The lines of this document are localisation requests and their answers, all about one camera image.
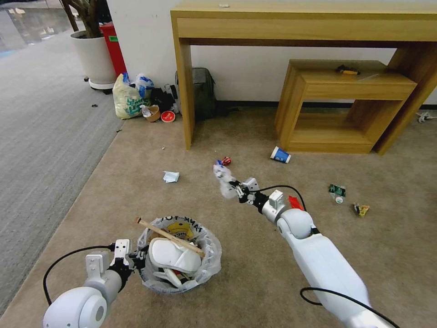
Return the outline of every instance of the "wooden shelf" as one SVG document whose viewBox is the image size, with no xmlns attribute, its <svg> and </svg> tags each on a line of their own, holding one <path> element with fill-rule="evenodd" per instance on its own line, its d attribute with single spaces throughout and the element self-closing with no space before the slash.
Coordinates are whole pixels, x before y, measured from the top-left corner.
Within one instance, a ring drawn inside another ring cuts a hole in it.
<svg viewBox="0 0 437 328">
<path fill-rule="evenodd" d="M 346 114 L 301 113 L 288 151 L 368 153 L 371 142 Z"/>
<path fill-rule="evenodd" d="M 360 75 L 336 72 L 344 64 Z M 416 83 L 377 61 L 290 60 L 274 120 L 289 152 L 368 153 Z M 308 98 L 355 99 L 347 114 L 301 113 Z"/>
</svg>

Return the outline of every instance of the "red trash can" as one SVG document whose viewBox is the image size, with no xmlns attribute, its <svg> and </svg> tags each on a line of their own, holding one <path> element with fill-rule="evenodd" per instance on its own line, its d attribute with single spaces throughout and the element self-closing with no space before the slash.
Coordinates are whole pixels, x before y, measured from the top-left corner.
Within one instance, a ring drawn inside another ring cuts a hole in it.
<svg viewBox="0 0 437 328">
<path fill-rule="evenodd" d="M 112 22 L 106 23 L 100 27 L 100 30 L 105 37 L 106 45 L 111 56 L 112 65 L 114 66 L 117 76 L 126 72 L 126 65 L 124 64 L 122 51 L 118 44 L 117 34 L 115 33 L 114 24 Z"/>
</svg>

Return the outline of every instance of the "carpet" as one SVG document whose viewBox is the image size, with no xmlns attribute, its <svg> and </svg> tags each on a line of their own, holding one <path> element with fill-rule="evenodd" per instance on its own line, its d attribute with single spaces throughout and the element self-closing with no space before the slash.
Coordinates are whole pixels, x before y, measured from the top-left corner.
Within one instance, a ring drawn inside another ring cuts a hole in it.
<svg viewBox="0 0 437 328">
<path fill-rule="evenodd" d="M 70 33 L 0 59 L 0 315 L 122 125 Z"/>
<path fill-rule="evenodd" d="M 140 215 L 152 220 L 186 215 L 209 228 L 223 247 L 222 270 L 206 284 L 179 295 L 156 294 L 134 274 L 103 324 L 112 327 L 341 327 L 322 307 L 299 296 L 307 286 L 277 229 L 254 206 L 226 200 L 211 173 L 217 158 L 232 158 L 240 180 L 261 187 L 289 184 L 305 199 L 325 236 L 367 285 L 374 308 L 403 327 L 434 327 L 437 287 L 436 123 L 412 122 L 385 154 L 293 154 L 271 160 L 276 145 L 274 109 L 245 109 L 196 125 L 186 151 L 183 125 L 125 122 L 22 288 L 0 327 L 35 327 L 47 309 L 42 277 L 48 266 L 76 248 L 134 241 Z M 166 184 L 162 171 L 178 171 Z M 330 183 L 346 187 L 336 204 Z M 371 206 L 364 218 L 351 204 Z M 84 254 L 60 263 L 48 279 L 52 299 L 86 278 Z"/>
</svg>

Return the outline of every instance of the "black cable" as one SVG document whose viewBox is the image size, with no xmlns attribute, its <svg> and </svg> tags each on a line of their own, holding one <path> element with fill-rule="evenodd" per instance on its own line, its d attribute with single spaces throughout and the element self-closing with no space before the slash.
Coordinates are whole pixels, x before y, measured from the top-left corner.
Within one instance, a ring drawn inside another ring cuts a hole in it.
<svg viewBox="0 0 437 328">
<path fill-rule="evenodd" d="M 295 187 L 292 187 L 292 186 L 289 186 L 289 185 L 286 185 L 286 184 L 278 184 L 278 185 L 267 187 L 267 188 L 263 188 L 263 189 L 260 189 L 260 190 L 253 190 L 253 191 L 251 191 L 251 193 L 256 193 L 256 192 L 261 192 L 261 191 L 265 191 L 265 190 L 269 190 L 269 189 L 273 189 L 273 188 L 281 188 L 281 187 L 282 188 L 290 188 L 290 189 L 294 190 L 297 193 L 297 195 L 299 196 L 300 202 L 302 203 L 302 207 L 304 208 L 305 212 L 307 211 L 304 199 L 302 198 L 302 195 L 300 194 L 300 192 L 298 192 Z"/>
<path fill-rule="evenodd" d="M 350 297 L 350 296 L 347 296 L 347 295 L 345 295 L 345 294 L 342 294 L 342 293 L 339 293 L 339 292 L 335 292 L 335 291 L 332 291 L 332 290 L 330 290 L 330 289 L 324 289 L 324 288 L 318 288 L 318 287 L 304 287 L 304 288 L 302 288 L 302 289 L 300 290 L 300 296 L 301 296 L 305 301 L 307 301 L 308 303 L 313 304 L 313 305 L 322 305 L 322 303 L 314 302 L 314 301 L 311 301 L 311 300 L 307 299 L 307 298 L 304 296 L 304 292 L 305 292 L 305 291 L 319 291 L 319 292 L 326 292 L 326 293 L 330 293 L 330 294 L 334 294 L 334 295 L 337 295 L 337 296 L 340 296 L 340 297 L 346 298 L 346 299 L 348 299 L 349 301 L 351 301 L 351 302 L 353 302 L 353 303 L 355 303 L 355 304 L 361 305 L 363 308 L 365 308 L 365 309 L 367 309 L 367 310 L 373 312 L 374 314 L 376 314 L 376 315 L 379 316 L 380 318 L 383 318 L 385 321 L 387 321 L 387 322 L 388 322 L 389 324 L 391 324 L 393 327 L 395 327 L 395 328 L 400 328 L 397 324 L 395 324 L 392 320 L 390 320 L 389 318 L 387 318 L 387 317 L 386 317 L 385 315 L 383 315 L 382 313 L 379 313 L 378 311 L 374 310 L 374 309 L 371 308 L 370 306 L 368 306 L 368 305 L 366 305 L 366 304 L 364 304 L 364 303 L 361 303 L 360 301 L 357 301 L 356 299 L 354 299 L 354 298 L 352 298 L 352 297 Z"/>
<path fill-rule="evenodd" d="M 64 256 L 61 256 L 56 261 L 54 261 L 52 263 L 52 265 L 47 269 L 46 274 L 44 275 L 44 278 L 42 279 L 42 287 L 44 289 L 44 294 L 46 295 L 47 303 L 49 303 L 49 305 L 51 305 L 51 299 L 50 299 L 49 291 L 47 290 L 47 277 L 48 277 L 50 271 L 53 269 L 53 267 L 56 264 L 58 264 L 61 260 L 65 259 L 67 256 L 70 256 L 72 254 L 75 254 L 75 253 L 78 253 L 78 252 L 81 252 L 81 251 L 87 251 L 87 250 L 96 249 L 96 248 L 107 248 L 107 249 L 109 249 L 111 251 L 114 251 L 114 247 L 115 247 L 115 244 L 111 244 L 111 245 L 107 245 L 107 246 L 98 245 L 98 246 L 84 247 L 84 248 L 80 248 L 80 249 L 75 250 L 75 251 L 71 251 L 70 253 L 67 253 Z"/>
</svg>

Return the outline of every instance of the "backpack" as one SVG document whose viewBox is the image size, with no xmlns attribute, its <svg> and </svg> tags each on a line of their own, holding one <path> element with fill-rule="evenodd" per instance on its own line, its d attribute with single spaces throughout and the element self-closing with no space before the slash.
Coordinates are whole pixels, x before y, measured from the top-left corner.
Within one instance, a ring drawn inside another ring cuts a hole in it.
<svg viewBox="0 0 437 328">
<path fill-rule="evenodd" d="M 193 67 L 194 115 L 196 121 L 202 121 L 217 115 L 214 96 L 214 79 L 204 67 Z M 175 73 L 175 84 L 179 93 L 178 72 Z"/>
</svg>

